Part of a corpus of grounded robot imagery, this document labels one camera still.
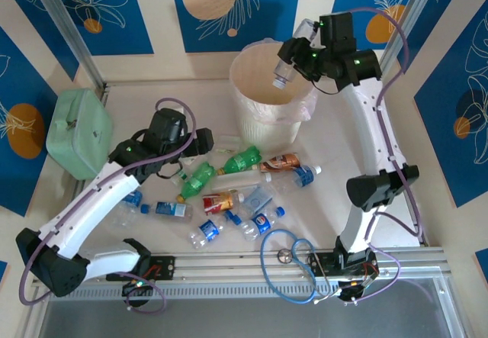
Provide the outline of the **water bottle blue mountain label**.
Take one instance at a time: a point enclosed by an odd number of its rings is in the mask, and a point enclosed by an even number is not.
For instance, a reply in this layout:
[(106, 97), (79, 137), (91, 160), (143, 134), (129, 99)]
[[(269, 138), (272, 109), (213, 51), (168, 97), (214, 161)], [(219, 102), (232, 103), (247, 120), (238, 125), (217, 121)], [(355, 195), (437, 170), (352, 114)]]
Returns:
[(193, 218), (193, 207), (178, 202), (157, 201), (154, 204), (141, 204), (140, 212), (155, 220), (190, 222)]

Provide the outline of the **clear bottle without label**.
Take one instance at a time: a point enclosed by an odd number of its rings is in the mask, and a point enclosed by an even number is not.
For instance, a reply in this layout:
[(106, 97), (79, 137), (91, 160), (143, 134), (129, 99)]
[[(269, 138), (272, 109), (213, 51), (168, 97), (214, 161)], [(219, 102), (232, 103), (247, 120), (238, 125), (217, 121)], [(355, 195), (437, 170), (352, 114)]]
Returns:
[(284, 89), (286, 84), (294, 80), (297, 71), (294, 69), (293, 58), (296, 55), (298, 40), (301, 38), (306, 39), (308, 41), (307, 46), (309, 46), (316, 34), (317, 27), (315, 27), (315, 22), (306, 18), (300, 22), (292, 38), (283, 42), (278, 51), (280, 60), (274, 69), (274, 87)]

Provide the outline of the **green bottle yellow cap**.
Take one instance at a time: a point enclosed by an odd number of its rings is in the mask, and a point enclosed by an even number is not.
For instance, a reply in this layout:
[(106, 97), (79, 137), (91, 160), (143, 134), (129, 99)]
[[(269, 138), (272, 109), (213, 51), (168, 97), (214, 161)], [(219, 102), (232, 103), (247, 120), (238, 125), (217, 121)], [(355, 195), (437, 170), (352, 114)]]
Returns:
[(216, 174), (215, 168), (209, 162), (201, 163), (192, 173), (189, 180), (183, 184), (176, 200), (183, 203), (190, 197), (198, 195)]
[(245, 151), (237, 153), (228, 159), (225, 164), (217, 170), (218, 175), (227, 175), (242, 172), (262, 160), (261, 153), (256, 146), (250, 146)]

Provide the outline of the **long clear bottle white cap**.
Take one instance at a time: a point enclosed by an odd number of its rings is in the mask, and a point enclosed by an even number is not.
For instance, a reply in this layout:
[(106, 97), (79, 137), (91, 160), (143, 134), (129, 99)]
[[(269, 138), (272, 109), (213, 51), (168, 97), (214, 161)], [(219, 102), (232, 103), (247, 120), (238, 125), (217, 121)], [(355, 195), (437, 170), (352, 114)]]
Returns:
[(210, 190), (212, 192), (226, 192), (229, 190), (238, 190), (241, 188), (260, 185), (270, 181), (270, 173), (259, 172), (258, 170), (249, 170), (245, 172), (236, 172), (216, 176), (210, 182)]

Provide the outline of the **bottle with copper orange label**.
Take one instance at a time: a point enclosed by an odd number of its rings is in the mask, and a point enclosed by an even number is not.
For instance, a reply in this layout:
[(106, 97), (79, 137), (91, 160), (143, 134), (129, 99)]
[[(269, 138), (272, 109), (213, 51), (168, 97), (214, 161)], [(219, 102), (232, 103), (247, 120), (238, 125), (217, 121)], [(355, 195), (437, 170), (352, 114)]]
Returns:
[(291, 171), (300, 167), (300, 159), (296, 153), (285, 153), (268, 159), (258, 165), (261, 172)]

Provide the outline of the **water bottle white cap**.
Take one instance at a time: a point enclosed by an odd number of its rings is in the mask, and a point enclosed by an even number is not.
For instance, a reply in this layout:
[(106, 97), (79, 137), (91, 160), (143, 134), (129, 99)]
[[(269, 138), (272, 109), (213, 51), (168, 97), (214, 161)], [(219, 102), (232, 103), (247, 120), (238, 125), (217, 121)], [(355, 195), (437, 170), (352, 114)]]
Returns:
[(294, 192), (314, 182), (321, 172), (321, 166), (299, 166), (278, 176), (274, 180), (274, 187), (279, 194)]

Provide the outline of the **light blue flat pack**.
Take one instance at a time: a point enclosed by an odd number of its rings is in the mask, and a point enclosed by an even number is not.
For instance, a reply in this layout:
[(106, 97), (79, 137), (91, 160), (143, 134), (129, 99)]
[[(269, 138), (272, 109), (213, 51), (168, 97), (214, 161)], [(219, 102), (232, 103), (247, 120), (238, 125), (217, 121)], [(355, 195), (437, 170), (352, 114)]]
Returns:
[(273, 193), (269, 187), (256, 188), (242, 203), (242, 206), (250, 213), (255, 214), (272, 199)]

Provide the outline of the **water bottle round logo label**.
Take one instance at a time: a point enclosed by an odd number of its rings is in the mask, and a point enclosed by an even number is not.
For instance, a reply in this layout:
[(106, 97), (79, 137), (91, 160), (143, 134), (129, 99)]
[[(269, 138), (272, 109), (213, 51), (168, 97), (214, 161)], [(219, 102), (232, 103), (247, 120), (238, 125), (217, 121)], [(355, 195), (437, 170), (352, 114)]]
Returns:
[(244, 239), (253, 241), (267, 233), (284, 215), (285, 210), (282, 207), (271, 206), (263, 208), (255, 216), (240, 224)]

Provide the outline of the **translucent pink bin liner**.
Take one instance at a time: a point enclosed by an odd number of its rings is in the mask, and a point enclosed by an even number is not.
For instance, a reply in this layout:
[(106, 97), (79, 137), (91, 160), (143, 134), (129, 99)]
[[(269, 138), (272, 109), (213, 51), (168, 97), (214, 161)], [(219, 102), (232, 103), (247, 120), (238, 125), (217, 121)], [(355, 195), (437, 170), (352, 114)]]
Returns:
[(242, 110), (265, 124), (292, 124), (309, 121), (316, 107), (317, 94), (311, 84), (299, 76), (284, 87), (274, 85), (275, 67), (282, 42), (265, 38), (242, 49), (249, 54), (255, 68), (248, 69), (238, 100)]

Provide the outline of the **white plastic waste bin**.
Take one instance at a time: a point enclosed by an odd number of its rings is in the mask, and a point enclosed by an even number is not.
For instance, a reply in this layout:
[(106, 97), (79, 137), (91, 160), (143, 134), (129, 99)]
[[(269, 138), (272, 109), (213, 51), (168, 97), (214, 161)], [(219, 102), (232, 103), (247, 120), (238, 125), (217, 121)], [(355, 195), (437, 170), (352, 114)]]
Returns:
[(243, 79), (248, 69), (255, 68), (250, 55), (242, 51), (234, 59), (230, 67), (230, 84), (233, 87), (233, 102), (236, 108), (236, 122), (241, 138), (245, 143), (256, 146), (262, 152), (273, 152), (290, 146), (297, 136), (300, 125), (305, 122), (292, 124), (265, 124), (247, 115), (239, 106), (240, 89), (244, 87)]

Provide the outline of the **mint green zip case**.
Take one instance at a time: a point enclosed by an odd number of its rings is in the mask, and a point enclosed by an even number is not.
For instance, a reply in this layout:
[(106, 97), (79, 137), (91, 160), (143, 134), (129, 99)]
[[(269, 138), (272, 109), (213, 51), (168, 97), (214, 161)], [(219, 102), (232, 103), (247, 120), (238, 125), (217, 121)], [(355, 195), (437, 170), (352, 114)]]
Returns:
[(107, 162), (113, 121), (91, 89), (60, 93), (48, 130), (49, 155), (77, 180), (93, 179)]

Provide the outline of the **black mounting plate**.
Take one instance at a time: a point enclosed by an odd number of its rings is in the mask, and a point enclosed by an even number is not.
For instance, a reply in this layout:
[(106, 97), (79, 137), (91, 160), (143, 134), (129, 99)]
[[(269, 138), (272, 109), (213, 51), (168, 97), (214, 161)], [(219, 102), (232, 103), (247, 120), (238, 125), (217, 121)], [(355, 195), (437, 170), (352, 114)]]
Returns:
[(336, 260), (333, 253), (310, 253), (307, 264), (315, 277), (334, 276), (337, 274)]
[(175, 260), (174, 256), (152, 256), (144, 276), (154, 281), (171, 281), (175, 273)]

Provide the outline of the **blue stethoscope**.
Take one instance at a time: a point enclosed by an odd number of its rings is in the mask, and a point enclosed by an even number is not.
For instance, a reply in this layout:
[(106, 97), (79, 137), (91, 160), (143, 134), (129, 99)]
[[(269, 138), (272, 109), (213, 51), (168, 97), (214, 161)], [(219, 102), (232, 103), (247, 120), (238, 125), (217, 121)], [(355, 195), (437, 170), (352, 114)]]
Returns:
[[(277, 286), (274, 285), (274, 283), (271, 281), (269, 277), (268, 270), (265, 264), (265, 246), (271, 237), (279, 233), (285, 234), (286, 236), (290, 237), (293, 241), (290, 249), (283, 248), (277, 252), (277, 259), (279, 263), (289, 264), (292, 262), (296, 264), (305, 273), (305, 276), (308, 278), (310, 284), (312, 285), (312, 291), (310, 292), (310, 295), (303, 300), (292, 298), (290, 295), (286, 295)], [(324, 292), (320, 291), (317, 278), (314, 275), (312, 269), (304, 262), (301, 262), (297, 257), (297, 248), (301, 243), (304, 243), (308, 247), (310, 252), (314, 255), (314, 257), (318, 259), (318, 256), (316, 255), (316, 250), (313, 244), (309, 240), (304, 238), (298, 238), (294, 233), (285, 229), (272, 230), (269, 233), (267, 233), (262, 241), (260, 251), (259, 251), (262, 274), (265, 278), (265, 282), (267, 283), (268, 287), (279, 298), (282, 298), (283, 300), (290, 302), (292, 304), (308, 304), (310, 302), (313, 302), (314, 304), (318, 304), (322, 301), (327, 300), (328, 298), (331, 298), (334, 295), (337, 295), (338, 292), (332, 288), (330, 281), (328, 280), (325, 272), (322, 272), (322, 277), (324, 278), (324, 282), (326, 283), (326, 290)]]

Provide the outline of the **grey metal sheet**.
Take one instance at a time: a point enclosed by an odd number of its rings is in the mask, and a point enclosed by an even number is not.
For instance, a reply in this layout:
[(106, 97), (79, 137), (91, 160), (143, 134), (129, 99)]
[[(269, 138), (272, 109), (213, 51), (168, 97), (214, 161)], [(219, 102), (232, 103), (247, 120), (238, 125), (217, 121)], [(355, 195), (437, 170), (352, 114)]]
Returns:
[(465, 338), (433, 278), (402, 279), (359, 303), (292, 304), (277, 297), (208, 298), (185, 286), (154, 316), (120, 299), (69, 298), (47, 305), (39, 338)]

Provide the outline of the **aluminium frame post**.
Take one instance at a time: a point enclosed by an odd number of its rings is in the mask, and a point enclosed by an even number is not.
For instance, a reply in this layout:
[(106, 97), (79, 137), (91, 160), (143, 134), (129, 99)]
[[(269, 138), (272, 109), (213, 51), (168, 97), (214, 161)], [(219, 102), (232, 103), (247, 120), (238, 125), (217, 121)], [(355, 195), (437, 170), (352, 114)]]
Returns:
[(41, 2), (70, 50), (85, 69), (95, 88), (104, 91), (106, 82), (102, 79), (85, 41), (82, 39), (62, 0), (41, 0)]
[(406, 59), (404, 63), (400, 64), (400, 68), (405, 70), (407, 63), (409, 62), (409, 48), (407, 38), (415, 26), (420, 14), (428, 0), (409, 0), (402, 17), (397, 22), (398, 27), (395, 28), (389, 42), (386, 45), (384, 53), (380, 59), (380, 67), (385, 78), (393, 67), (393, 64), (397, 62), (397, 56), (401, 49), (404, 50), (403, 58)]

